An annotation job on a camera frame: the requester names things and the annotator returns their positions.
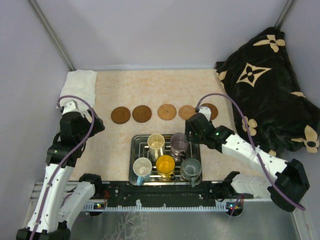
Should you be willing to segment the woven rattan coaster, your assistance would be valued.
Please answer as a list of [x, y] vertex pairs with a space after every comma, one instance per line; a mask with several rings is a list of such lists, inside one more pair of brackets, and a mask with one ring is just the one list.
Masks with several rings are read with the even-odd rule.
[[184, 121], [188, 120], [195, 113], [196, 113], [196, 110], [191, 105], [183, 105], [178, 111], [179, 117]]
[[164, 121], [170, 121], [176, 117], [177, 110], [172, 104], [163, 104], [158, 108], [157, 115]]

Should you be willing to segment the purple translucent cup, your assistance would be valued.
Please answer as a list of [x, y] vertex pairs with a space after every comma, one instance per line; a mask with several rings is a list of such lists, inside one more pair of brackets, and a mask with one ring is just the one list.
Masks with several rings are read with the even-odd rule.
[[172, 158], [179, 162], [185, 157], [189, 147], [189, 142], [184, 133], [175, 133], [170, 139], [170, 154]]

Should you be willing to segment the dark wooden coaster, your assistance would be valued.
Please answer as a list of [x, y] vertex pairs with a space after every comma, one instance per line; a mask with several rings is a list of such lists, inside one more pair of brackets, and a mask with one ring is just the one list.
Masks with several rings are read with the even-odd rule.
[[211, 111], [210, 120], [211, 121], [217, 118], [219, 111], [215, 105], [213, 105], [211, 103], [203, 103], [201, 106], [208, 107], [210, 109], [210, 111]]
[[114, 123], [121, 125], [129, 121], [131, 112], [127, 107], [119, 106], [111, 112], [110, 117]]
[[146, 123], [152, 117], [152, 110], [146, 105], [139, 105], [132, 111], [132, 117], [138, 123]]

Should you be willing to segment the grey mug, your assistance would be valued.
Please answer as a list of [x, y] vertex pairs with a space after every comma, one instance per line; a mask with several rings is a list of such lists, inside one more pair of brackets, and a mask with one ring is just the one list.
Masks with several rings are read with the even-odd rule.
[[180, 166], [180, 175], [182, 178], [189, 181], [190, 186], [194, 188], [196, 186], [196, 180], [202, 173], [202, 165], [195, 158], [185, 159]]

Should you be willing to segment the yellow cup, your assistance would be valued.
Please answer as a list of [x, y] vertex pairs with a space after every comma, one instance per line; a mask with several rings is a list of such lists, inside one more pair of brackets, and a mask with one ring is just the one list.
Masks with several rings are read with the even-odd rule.
[[157, 173], [163, 178], [170, 178], [175, 171], [175, 160], [170, 155], [160, 156], [155, 163]]

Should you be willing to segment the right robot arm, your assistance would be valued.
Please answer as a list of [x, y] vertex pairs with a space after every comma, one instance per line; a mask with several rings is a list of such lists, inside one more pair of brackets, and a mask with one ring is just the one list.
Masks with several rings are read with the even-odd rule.
[[185, 122], [189, 142], [202, 144], [223, 155], [230, 156], [261, 172], [261, 176], [236, 174], [223, 185], [229, 198], [250, 194], [257, 199], [271, 199], [280, 209], [293, 212], [310, 188], [304, 165], [297, 159], [287, 161], [253, 148], [231, 129], [214, 127], [202, 113], [196, 113]]

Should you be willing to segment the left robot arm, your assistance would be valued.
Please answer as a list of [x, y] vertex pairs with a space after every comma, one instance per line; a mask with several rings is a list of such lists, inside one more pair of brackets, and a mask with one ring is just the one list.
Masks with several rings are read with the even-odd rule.
[[92, 121], [78, 110], [63, 112], [60, 131], [47, 151], [45, 176], [37, 205], [25, 228], [16, 234], [18, 240], [68, 240], [72, 226], [90, 198], [103, 195], [100, 175], [85, 173], [71, 195], [64, 192], [87, 139], [105, 129], [94, 110], [87, 111]]

